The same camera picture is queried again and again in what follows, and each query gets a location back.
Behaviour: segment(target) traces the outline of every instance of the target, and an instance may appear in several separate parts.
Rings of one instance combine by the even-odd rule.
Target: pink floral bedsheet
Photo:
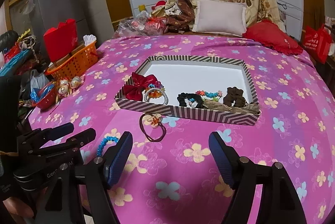
[[[133,150],[121,179],[109,191],[121,224],[134,219],[138,224],[220,224],[232,190],[208,149],[208,135],[215,130],[255,163],[281,162],[308,223],[323,222],[335,203],[335,99],[305,51],[288,57],[249,40],[194,35],[120,38],[106,41],[99,49],[104,56],[86,72],[84,85],[56,109],[40,112],[36,108],[29,120],[32,128],[43,129],[72,122],[73,134],[94,128],[97,138],[81,151],[85,162],[95,157],[105,135],[119,137],[126,130],[133,134]],[[243,59],[262,108],[256,125],[165,117],[165,138],[148,142],[138,124],[142,113],[120,109],[113,98],[151,55]],[[147,126],[146,130],[154,138],[160,136],[159,129]],[[257,187],[249,223],[256,220],[260,194]],[[87,206],[85,193],[82,199]]]

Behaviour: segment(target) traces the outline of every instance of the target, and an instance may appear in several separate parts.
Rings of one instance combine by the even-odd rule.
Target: gray refrigerator
[[[51,27],[57,27],[60,22],[75,19],[77,25],[78,41],[86,34],[91,34],[85,19],[80,0],[33,0],[34,7],[29,13],[31,26],[40,50],[47,64],[50,63],[45,48],[43,35]]]

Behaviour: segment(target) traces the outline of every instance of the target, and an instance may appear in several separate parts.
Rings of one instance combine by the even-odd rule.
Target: red bow
[[[134,85],[123,86],[123,94],[127,99],[142,101],[142,91],[147,88],[149,84],[154,84],[157,79],[154,75],[148,75],[144,77],[134,72],[131,74],[131,77],[133,79]]]

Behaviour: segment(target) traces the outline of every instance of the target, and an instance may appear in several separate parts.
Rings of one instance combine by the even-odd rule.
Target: red pillow
[[[273,48],[286,55],[299,55],[303,48],[270,20],[265,19],[247,28],[243,38],[260,42],[263,46]]]

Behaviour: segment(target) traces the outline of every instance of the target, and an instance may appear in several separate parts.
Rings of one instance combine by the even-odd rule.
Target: blue beaded hair tie
[[[103,148],[105,147],[105,145],[107,144],[108,141],[113,141],[113,142],[117,143],[118,140],[119,139],[117,137],[115,137],[115,136],[106,136],[106,138],[103,138],[102,142],[98,146],[97,156],[98,157],[102,157],[102,155],[103,155]]]

